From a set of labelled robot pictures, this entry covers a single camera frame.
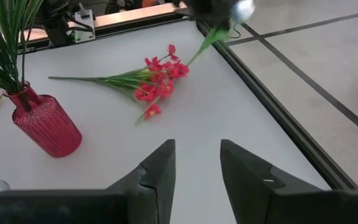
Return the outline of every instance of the white table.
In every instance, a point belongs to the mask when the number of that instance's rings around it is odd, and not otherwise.
[[[134,125],[143,107],[93,83],[48,76],[97,77],[144,66],[168,44],[187,62],[203,36],[195,23],[177,22],[26,56],[26,80],[58,99],[83,134],[71,155],[54,159],[11,121],[14,105],[0,105],[0,179],[13,189],[103,189],[135,168],[167,139],[176,139],[177,181],[171,223],[235,223],[219,161],[230,139],[288,173],[322,189],[328,184],[260,101],[209,48],[175,86],[163,113]]]

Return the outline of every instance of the flower bouquet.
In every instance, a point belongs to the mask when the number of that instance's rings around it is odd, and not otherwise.
[[[58,80],[79,80],[94,82],[100,85],[119,90],[134,100],[146,102],[142,115],[137,120],[147,120],[160,114],[158,103],[172,95],[175,90],[175,82],[187,77],[191,63],[213,42],[227,37],[228,30],[213,27],[201,44],[197,53],[188,63],[182,63],[176,53],[174,45],[168,46],[168,54],[162,58],[154,57],[151,60],[145,58],[146,66],[140,69],[113,75],[108,77],[49,77]]]

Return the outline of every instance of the black table edge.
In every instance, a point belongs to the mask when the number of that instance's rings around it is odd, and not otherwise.
[[[196,21],[196,25],[204,36],[208,34],[211,28],[207,23],[202,21]],[[240,76],[242,81],[265,106],[267,111],[274,117],[332,189],[358,189],[357,184],[324,151],[225,43],[219,41],[213,44],[213,47]]]
[[[164,24],[169,24],[171,22],[178,22],[188,20],[189,18],[184,18],[185,15],[181,11],[168,12],[156,16],[143,17],[140,19],[134,19],[131,21],[118,22],[111,25],[106,25],[102,27],[95,28],[95,37],[96,40],[110,37],[112,35],[122,34],[125,32],[131,32],[140,29],[146,29],[149,27],[160,26]],[[53,49],[54,47],[50,46],[49,39],[37,39],[31,40],[27,44],[27,54],[33,53],[39,50]]]

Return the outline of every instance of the floor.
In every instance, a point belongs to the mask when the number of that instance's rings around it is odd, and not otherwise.
[[[227,45],[358,185],[358,1],[260,0],[236,28]]]

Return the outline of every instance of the red flower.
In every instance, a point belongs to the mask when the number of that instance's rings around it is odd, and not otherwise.
[[[187,74],[189,73],[189,68],[187,67],[187,65],[177,62],[172,65],[171,69],[167,70],[167,73],[171,78],[183,78],[187,77]]]
[[[148,58],[145,58],[144,61],[146,62],[146,65],[150,71],[156,72],[162,70],[162,65],[160,64],[160,61],[157,57],[154,57],[152,61],[150,61]]]
[[[159,91],[163,97],[169,97],[173,93],[174,89],[175,87],[173,86],[173,81],[169,80],[166,85],[161,85]]]
[[[172,45],[172,44],[168,45],[168,54],[169,55],[174,55],[176,51],[177,51],[177,49],[174,45]]]
[[[162,65],[162,68],[169,68],[172,66],[172,63],[171,62],[165,62],[163,65]]]
[[[178,60],[179,58],[175,56],[175,52],[177,51],[176,47],[172,44],[168,46],[168,54],[171,56],[171,60]]]
[[[155,83],[162,83],[166,79],[167,75],[163,72],[157,72],[152,76],[152,81]]]
[[[156,104],[150,105],[149,108],[147,108],[146,112],[144,113],[144,119],[149,119],[152,116],[160,113],[161,113],[161,109],[158,105]]]
[[[140,89],[135,90],[135,97],[140,101],[153,102],[157,97],[157,89],[152,85],[141,84]]]

